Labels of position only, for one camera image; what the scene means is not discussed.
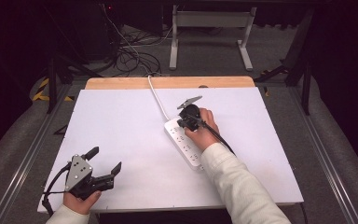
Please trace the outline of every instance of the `power strip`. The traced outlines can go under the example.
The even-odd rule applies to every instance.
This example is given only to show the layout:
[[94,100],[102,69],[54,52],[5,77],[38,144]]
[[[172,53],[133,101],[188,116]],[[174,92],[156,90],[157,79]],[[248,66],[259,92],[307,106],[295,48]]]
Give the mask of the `power strip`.
[[201,165],[201,150],[185,135],[185,130],[179,126],[176,119],[164,124],[165,132],[171,138],[182,157],[193,170],[203,170]]

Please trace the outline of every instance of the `white long-sleeve shirt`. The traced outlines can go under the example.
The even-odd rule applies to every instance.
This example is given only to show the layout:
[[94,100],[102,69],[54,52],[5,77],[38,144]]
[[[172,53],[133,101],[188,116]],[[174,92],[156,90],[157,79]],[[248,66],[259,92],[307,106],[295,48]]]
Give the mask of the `white long-sleeve shirt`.
[[[201,155],[201,163],[234,224],[290,223],[246,165],[222,144],[215,143],[206,148]],[[62,205],[48,224],[87,224],[89,216],[80,215]]]

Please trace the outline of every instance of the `white tabletop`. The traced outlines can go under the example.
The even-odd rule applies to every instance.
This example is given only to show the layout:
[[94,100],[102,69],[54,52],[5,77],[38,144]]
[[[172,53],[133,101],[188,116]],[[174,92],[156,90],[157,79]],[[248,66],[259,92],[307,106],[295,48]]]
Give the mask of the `white tabletop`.
[[[258,88],[157,89],[168,116],[184,100],[211,109],[223,138],[266,187],[275,203],[303,202]],[[99,213],[223,207],[203,171],[193,171],[164,132],[166,119],[151,90],[84,90],[76,102],[48,183],[75,154],[93,147],[93,176],[108,175],[122,161],[115,187],[103,192]],[[65,175],[52,191],[62,191]],[[53,210],[62,195],[50,195]],[[37,210],[46,212],[39,204]]]

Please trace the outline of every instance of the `white cable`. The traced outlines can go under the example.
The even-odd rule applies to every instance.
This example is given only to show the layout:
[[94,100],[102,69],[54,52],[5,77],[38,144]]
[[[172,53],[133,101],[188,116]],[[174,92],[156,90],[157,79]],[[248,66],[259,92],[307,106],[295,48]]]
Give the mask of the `white cable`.
[[158,97],[157,97],[157,95],[156,95],[156,92],[154,91],[154,88],[153,88],[153,85],[152,85],[152,81],[151,81],[150,78],[151,78],[151,76],[147,76],[147,80],[149,81],[150,89],[152,90],[153,94],[155,95],[155,98],[156,98],[156,100],[157,100],[157,102],[158,102],[159,108],[161,109],[161,112],[164,114],[165,119],[170,120],[170,119],[168,118],[167,114],[165,113],[165,110],[164,110],[164,108],[162,107],[162,104],[161,104],[161,102],[159,101],[159,99],[158,99]]
[[146,74],[143,77],[145,77],[146,75],[148,75],[148,76],[153,76],[153,75],[169,76],[170,75],[169,73],[162,74],[162,73],[158,73],[158,72],[150,72],[144,65],[139,65],[139,66],[143,67],[143,69],[146,71]]

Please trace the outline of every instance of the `person's left hand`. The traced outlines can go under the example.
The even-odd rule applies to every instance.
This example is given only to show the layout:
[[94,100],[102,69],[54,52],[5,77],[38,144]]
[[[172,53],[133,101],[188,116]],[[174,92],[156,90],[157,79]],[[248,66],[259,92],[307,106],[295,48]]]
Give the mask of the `person's left hand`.
[[68,207],[74,212],[81,215],[88,215],[91,207],[98,201],[101,196],[100,191],[93,192],[86,200],[75,197],[69,192],[63,194],[63,205]]

